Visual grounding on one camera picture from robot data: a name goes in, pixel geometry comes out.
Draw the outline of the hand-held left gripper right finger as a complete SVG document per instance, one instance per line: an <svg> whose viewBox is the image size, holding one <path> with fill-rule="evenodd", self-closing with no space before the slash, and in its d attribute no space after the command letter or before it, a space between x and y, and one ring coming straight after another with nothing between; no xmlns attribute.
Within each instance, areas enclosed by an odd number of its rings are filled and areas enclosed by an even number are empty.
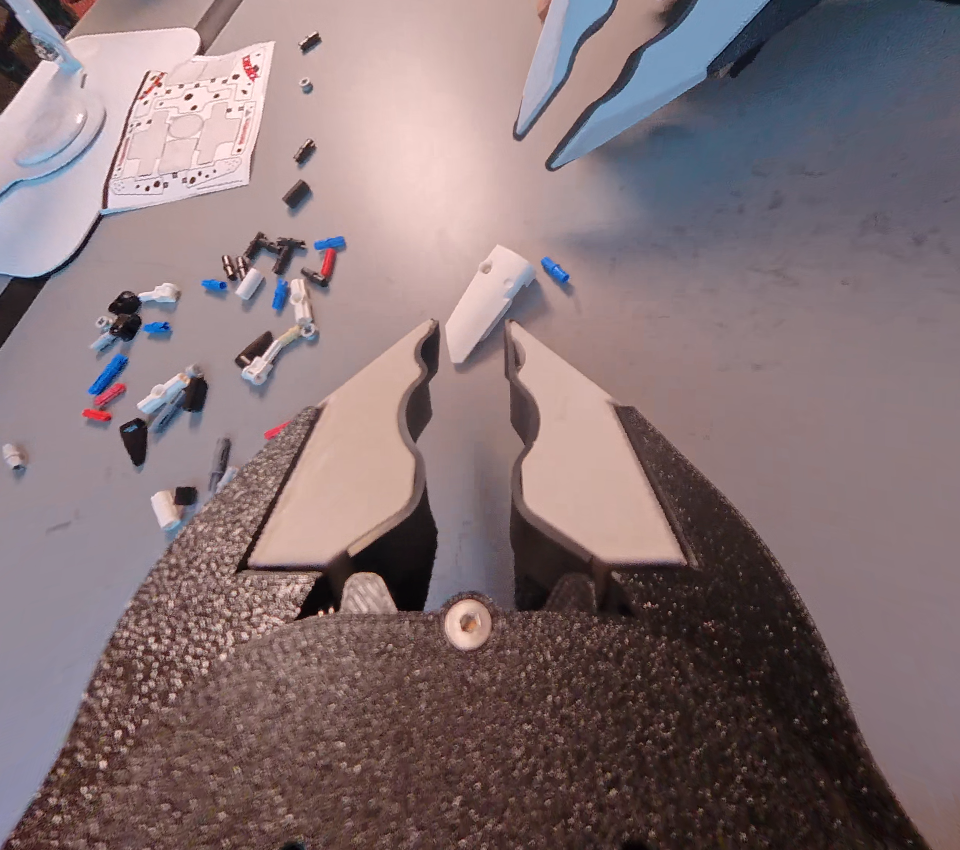
<svg viewBox="0 0 960 850"><path fill-rule="evenodd" d="M614 398L513 320L505 364L517 516L605 569L687 565Z"/></svg>

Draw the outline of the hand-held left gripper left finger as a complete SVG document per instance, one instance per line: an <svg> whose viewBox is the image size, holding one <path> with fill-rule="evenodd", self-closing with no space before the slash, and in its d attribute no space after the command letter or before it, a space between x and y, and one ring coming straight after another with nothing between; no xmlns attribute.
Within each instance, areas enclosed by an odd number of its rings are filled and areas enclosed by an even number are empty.
<svg viewBox="0 0 960 850"><path fill-rule="evenodd" d="M426 486L417 442L433 414L438 324L428 319L415 327L318 405L249 568L325 570L414 512Z"/></svg>

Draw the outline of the pile of small toy parts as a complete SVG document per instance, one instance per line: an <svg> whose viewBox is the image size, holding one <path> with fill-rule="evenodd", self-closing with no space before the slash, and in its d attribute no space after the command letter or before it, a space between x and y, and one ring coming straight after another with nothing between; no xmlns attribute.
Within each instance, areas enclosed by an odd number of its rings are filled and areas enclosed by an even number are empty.
<svg viewBox="0 0 960 850"><path fill-rule="evenodd" d="M270 307L282 315L284 308L289 305L292 308L294 324L281 334L264 331L239 351L234 358L234 364L241 372L241 380L247 385L264 386L285 349L298 340L313 340L318 335L309 289L328 287L338 251L344 246L344 238L340 236L315 242L314 249L322 251L319 269L302 268L299 276L286 280L284 274L293 253L298 249L306 249L306 243L292 238L271 243L265 235L258 233L245 254L237 257L235 261L229 256L222 258L228 280L201 281L202 288L207 292L226 293L232 288L231 281L239 278L239 284L233 290L246 303L257 294L265 279L265 274L252 266L254 256L260 249L267 249L276 256L273 271L278 278ZM101 333L92 344L92 349L105 351L117 340L131 340L140 330L149 335L169 333L172 327L168 322L153 321L144 324L139 311L145 303L177 303L181 295L180 288L170 282L157 285L150 292L122 292L110 305L109 316L98 319L97 326ZM111 424L113 413L109 407L126 392L126 385L120 382L119 378L128 364L129 356L126 353L118 352L109 359L87 390L87 395L91 398L90 406L81 410L82 419L97 426ZM187 364L182 371L154 385L149 393L136 403L136 416L121 423L118 428L134 468L140 468L146 461L150 435L163 435L183 413L198 414L205 409L210 390L207 378L201 366ZM238 473L238 468L230 466L232 447L229 437L221 438L216 444L208 480L208 493L211 496L223 489ZM198 497L198 489L190 485L177 486L173 490L164 489L151 496L150 506L160 528L164 532L177 529L185 520L187 512L197 505Z"/></svg>

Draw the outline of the white toy panel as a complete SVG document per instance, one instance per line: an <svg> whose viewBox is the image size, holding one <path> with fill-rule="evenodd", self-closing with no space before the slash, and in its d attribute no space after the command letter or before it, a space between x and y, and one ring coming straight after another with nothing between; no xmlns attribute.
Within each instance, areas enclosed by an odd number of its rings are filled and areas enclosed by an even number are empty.
<svg viewBox="0 0 960 850"><path fill-rule="evenodd" d="M501 244L494 247L446 322L446 343L453 364L463 364L469 358L534 277L529 261Z"/></svg>

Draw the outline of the grey desk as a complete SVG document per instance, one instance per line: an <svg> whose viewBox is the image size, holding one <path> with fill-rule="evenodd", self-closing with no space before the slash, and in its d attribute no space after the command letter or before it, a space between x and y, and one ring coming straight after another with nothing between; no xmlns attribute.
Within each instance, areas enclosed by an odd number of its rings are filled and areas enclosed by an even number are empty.
<svg viewBox="0 0 960 850"><path fill-rule="evenodd" d="M536 0L244 0L222 53L275 41L251 184L105 218L2 346L2 837L58 754L91 671L167 538L150 496L207 489L217 440L263 433L429 318L446 324L503 244L553 258L509 316L636 406L745 515L828 646L869 747L932 846L958 847L958 8L826 0L733 80L711 80L558 172L545 160L658 4L620 0L569 83L512 137ZM312 31L320 45L298 41ZM303 94L302 77L313 82ZM316 151L293 157L308 138ZM299 179L312 195L292 211ZM234 358L294 324L207 292L258 233L344 240L318 335L262 387ZM122 292L170 282L142 330L98 352ZM126 392L81 417L114 354ZM201 413L118 431L187 364Z"/></svg>

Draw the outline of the white sticker sheet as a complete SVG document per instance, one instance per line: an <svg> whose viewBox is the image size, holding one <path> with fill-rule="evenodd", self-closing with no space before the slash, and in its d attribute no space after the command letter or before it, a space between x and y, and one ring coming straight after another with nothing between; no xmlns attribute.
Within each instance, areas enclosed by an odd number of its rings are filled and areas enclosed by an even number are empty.
<svg viewBox="0 0 960 850"><path fill-rule="evenodd" d="M247 185L274 46L258 42L148 72L105 181L102 212Z"/></svg>

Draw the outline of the white book stand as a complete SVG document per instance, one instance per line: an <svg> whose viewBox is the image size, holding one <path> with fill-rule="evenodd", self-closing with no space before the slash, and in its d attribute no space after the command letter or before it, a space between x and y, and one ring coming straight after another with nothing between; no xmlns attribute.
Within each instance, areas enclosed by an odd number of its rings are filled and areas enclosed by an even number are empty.
<svg viewBox="0 0 960 850"><path fill-rule="evenodd" d="M35 0L5 0L40 64L1 116L1 272L42 276L69 259L101 214L134 96L151 69L197 53L191 28L64 40Z"/></svg>

